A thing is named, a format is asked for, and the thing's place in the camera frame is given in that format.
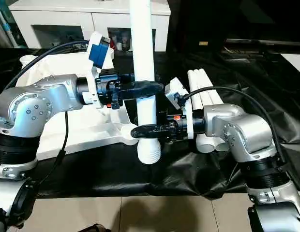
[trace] floor tile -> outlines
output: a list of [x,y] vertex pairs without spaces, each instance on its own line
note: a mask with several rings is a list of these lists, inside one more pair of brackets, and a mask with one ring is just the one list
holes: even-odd
[[17,228],[16,227],[10,227],[7,232],[17,232]]
[[119,231],[121,197],[37,200],[19,232],[77,232],[95,223]]
[[218,232],[203,197],[126,197],[121,208],[120,232]]
[[219,232],[251,232],[247,210],[253,204],[246,193],[225,194],[212,205]]

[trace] white pipe stack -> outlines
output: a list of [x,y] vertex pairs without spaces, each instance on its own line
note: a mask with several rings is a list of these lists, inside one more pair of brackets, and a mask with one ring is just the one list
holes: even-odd
[[[154,81],[150,0],[130,0],[135,81]],[[138,125],[156,124],[155,96],[137,99]],[[157,139],[139,139],[138,158],[144,164],[161,157]]]
[[[213,86],[209,77],[203,69],[189,70],[188,71],[190,91],[197,90],[199,88]],[[194,110],[203,109],[204,105],[216,105],[223,104],[219,94],[216,90],[210,90],[195,94],[192,96],[192,106]],[[207,137],[205,134],[199,134],[196,138],[196,147],[199,152],[209,153],[214,150],[227,151],[228,146],[218,137]]]

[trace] black plastic sheet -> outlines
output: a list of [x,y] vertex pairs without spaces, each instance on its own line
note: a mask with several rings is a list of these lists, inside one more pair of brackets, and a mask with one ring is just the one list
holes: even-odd
[[[0,90],[18,71],[18,58],[33,51],[0,49]],[[134,70],[129,54],[116,53],[114,63],[120,73]],[[282,147],[300,176],[300,73],[281,55],[156,53],[154,63],[156,80],[163,84],[176,76],[188,88],[187,71],[204,68],[215,85],[234,87],[255,97],[274,120]],[[224,102],[258,114],[239,95],[221,91],[219,94]],[[136,102],[127,101],[126,106],[134,122]],[[165,96],[158,94],[157,111],[166,110],[175,111]],[[144,165],[138,160],[136,145],[114,144],[66,155],[63,164],[42,185],[40,197],[148,194],[202,195],[216,199],[225,192],[245,191],[229,152],[199,153],[195,140],[162,143],[161,147],[162,157],[154,165]],[[43,178],[54,160],[40,161],[33,178]]]

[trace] silver robotic arm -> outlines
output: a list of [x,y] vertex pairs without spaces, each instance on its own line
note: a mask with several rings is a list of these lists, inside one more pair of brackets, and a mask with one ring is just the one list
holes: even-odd
[[47,77],[0,94],[0,231],[21,226],[32,211],[38,184],[30,178],[45,123],[78,110],[77,76]]
[[[101,63],[99,68],[104,61],[101,56],[90,53],[90,58]],[[40,136],[52,116],[92,103],[119,109],[124,100],[152,96],[163,89],[156,82],[123,79],[114,70],[102,70],[90,87],[87,78],[75,74],[49,76],[0,94],[0,232],[10,226],[21,228],[31,215],[39,183],[30,179],[30,173],[37,164]]]
[[204,107],[205,134],[224,139],[239,163],[254,203],[254,232],[300,232],[300,196],[282,163],[268,123],[231,104]]
[[182,107],[183,114],[166,115],[159,124],[137,127],[131,135],[167,141],[192,139],[190,133],[222,138],[239,163],[254,203],[248,209],[253,232],[300,232],[300,195],[278,155],[269,124],[232,104],[188,110],[189,100],[181,102],[187,92],[175,83],[166,86],[165,94],[177,109]]

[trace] vertical white pipe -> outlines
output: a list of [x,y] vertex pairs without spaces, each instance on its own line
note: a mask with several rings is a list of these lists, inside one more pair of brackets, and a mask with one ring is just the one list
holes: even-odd
[[[153,41],[150,0],[130,0],[131,33],[135,81],[154,81]],[[138,125],[156,124],[155,96],[137,99]],[[144,164],[161,157],[157,139],[140,139],[138,158]]]

